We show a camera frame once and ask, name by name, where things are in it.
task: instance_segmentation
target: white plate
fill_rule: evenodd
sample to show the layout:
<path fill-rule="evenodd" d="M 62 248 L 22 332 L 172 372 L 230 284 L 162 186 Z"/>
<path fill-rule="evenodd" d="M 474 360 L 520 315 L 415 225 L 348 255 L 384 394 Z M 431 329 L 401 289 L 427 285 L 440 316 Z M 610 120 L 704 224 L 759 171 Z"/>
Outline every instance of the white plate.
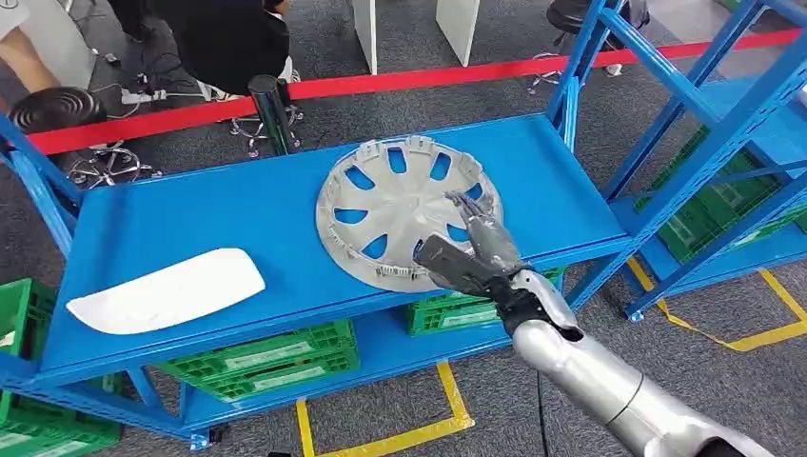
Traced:
<path fill-rule="evenodd" d="M 266 288 L 246 252 L 221 248 L 68 302 L 81 322 L 129 335 L 182 324 Z"/>

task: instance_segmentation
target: stool seat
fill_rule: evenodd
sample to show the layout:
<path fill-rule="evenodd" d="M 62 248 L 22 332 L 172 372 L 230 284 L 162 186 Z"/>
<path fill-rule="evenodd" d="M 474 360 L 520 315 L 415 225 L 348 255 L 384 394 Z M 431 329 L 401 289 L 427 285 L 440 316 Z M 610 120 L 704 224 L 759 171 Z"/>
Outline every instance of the stool seat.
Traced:
<path fill-rule="evenodd" d="M 546 20 L 555 29 L 577 35 L 580 33 L 582 21 L 590 5 L 591 0 L 555 0 L 549 4 L 549 8 L 546 10 Z M 650 13 L 645 0 L 625 2 L 620 10 L 620 16 L 637 29 L 650 22 Z M 623 43 L 613 33 L 608 34 L 605 46 L 612 50 L 624 48 Z"/>
<path fill-rule="evenodd" d="M 24 133 L 37 133 L 104 122 L 107 110 L 86 89 L 49 88 L 15 103 L 9 119 Z"/>

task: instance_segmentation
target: blue shelving rack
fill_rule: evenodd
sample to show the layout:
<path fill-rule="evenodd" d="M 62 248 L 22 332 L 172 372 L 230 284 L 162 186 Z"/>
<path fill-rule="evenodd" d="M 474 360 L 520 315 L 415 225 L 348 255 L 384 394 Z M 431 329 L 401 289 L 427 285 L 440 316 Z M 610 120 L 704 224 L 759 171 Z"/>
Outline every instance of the blue shelving rack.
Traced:
<path fill-rule="evenodd" d="M 702 91 L 718 113 L 724 114 L 737 102 L 738 94 L 747 92 L 756 81 L 757 78 L 743 78 L 712 82 L 705 84 Z M 765 166 L 764 169 L 753 172 L 755 175 L 774 174 L 782 183 L 791 182 L 799 177 L 804 172 L 803 168 L 807 167 L 807 107 L 798 100 L 792 100 L 754 132 L 746 148 Z M 797 204 L 804 203 L 802 194 Z M 611 207 L 621 220 L 636 217 L 633 198 L 616 200 Z M 775 216 L 768 214 L 765 217 L 766 222 Z M 640 248 L 639 254 L 657 280 L 663 281 L 681 268 L 680 262 L 670 254 L 658 236 L 645 243 Z M 708 262 L 701 263 L 665 290 L 660 297 L 702 288 L 737 278 L 759 268 L 771 268 L 804 258 L 807 258 L 807 233 L 791 223 L 763 240 L 748 243 L 741 248 L 733 248 Z M 625 270 L 627 274 L 631 274 L 627 268 Z M 639 308 L 646 307 L 647 303 L 652 302 L 646 302 L 644 299 Z"/>
<path fill-rule="evenodd" d="M 536 268 L 599 259 L 568 296 L 579 308 L 807 80 L 807 33 L 802 33 L 724 115 L 699 91 L 706 75 L 766 6 L 804 24 L 788 3 L 747 0 L 696 67 L 683 75 L 616 13 L 618 0 L 596 0 L 547 112 L 421 134 L 467 151 L 483 164 L 507 207 L 505 224 L 523 257 Z M 668 86 L 673 99 L 600 192 L 575 160 L 572 145 L 578 92 L 609 30 Z M 621 218 L 609 202 L 684 107 L 712 133 L 640 215 Z M 314 203 L 334 162 L 355 145 L 82 192 L 5 118 L 0 119 L 0 134 L 13 145 L 0 157 L 29 190 L 67 259 L 43 358 L 33 363 L 0 354 L 3 389 L 144 427 L 200 448 L 207 446 L 207 431 L 217 424 L 301 396 L 324 395 L 508 344 L 501 326 L 495 325 L 411 338 L 395 307 L 429 294 L 372 288 L 331 261 L 314 227 Z M 508 148 L 502 148 L 501 138 L 507 138 Z M 764 209 L 770 212 L 789 204 L 805 180 L 794 179 Z M 57 193 L 64 198 L 57 199 Z M 745 223 L 733 235 L 741 236 L 756 225 Z M 95 331 L 66 310 L 72 298 L 221 247 L 244 249 L 266 280 L 266 290 L 212 315 L 137 335 Z M 344 317 L 354 318 L 362 359 L 362 367 L 355 371 L 232 404 L 181 385 L 176 415 L 165 411 L 144 372 L 144 367 L 166 359 Z M 141 402 L 77 384 L 121 370 L 128 372 Z"/>

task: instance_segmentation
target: silver wheel cover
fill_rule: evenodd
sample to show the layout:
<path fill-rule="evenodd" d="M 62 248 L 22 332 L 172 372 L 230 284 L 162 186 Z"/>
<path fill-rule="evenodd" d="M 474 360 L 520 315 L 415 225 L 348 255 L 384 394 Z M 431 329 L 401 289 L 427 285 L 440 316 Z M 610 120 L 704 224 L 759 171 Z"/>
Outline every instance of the silver wheel cover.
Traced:
<path fill-rule="evenodd" d="M 468 192 L 502 219 L 499 194 L 469 154 L 423 136 L 363 143 L 336 163 L 320 190 L 320 239 L 337 265 L 370 286 L 436 289 L 412 260 L 419 242 L 438 233 L 471 249 L 448 191 Z"/>

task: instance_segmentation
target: power strip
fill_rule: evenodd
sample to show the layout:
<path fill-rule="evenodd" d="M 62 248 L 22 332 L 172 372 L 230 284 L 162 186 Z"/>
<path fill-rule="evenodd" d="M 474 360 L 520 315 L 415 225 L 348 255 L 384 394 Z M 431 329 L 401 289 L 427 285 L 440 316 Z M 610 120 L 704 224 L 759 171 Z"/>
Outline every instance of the power strip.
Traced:
<path fill-rule="evenodd" d="M 121 90 L 121 103 L 124 105 L 137 105 L 148 102 L 156 102 L 168 98 L 167 91 L 160 89 L 156 90 L 153 95 L 147 93 L 131 93 L 128 89 Z"/>

